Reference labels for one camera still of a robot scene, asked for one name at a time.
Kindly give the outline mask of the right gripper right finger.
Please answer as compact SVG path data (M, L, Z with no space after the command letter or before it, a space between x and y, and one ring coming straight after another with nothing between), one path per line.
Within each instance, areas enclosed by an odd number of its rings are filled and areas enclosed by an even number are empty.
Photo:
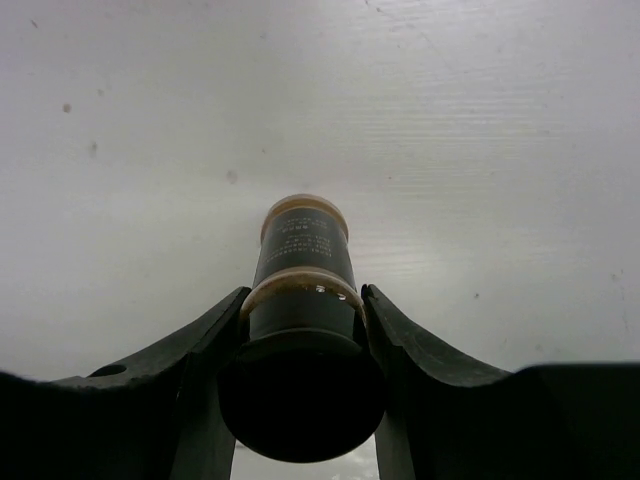
M639 366L547 363L508 372L410 320L377 287L361 296L388 406L383 479L635 479Z

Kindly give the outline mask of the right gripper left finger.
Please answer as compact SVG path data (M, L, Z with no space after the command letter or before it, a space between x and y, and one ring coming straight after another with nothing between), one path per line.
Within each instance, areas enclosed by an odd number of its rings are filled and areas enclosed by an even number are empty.
M248 293L86 377L2 373L2 478L230 478L235 438L217 377L239 347Z

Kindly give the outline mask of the black-lid spice jar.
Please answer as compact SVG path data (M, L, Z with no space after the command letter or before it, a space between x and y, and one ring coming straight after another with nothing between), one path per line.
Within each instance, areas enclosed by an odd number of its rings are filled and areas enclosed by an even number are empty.
M348 240L339 209L310 194L276 202L262 224L238 316L242 342L218 388L230 432L267 458L342 456L384 415L384 375L370 351Z

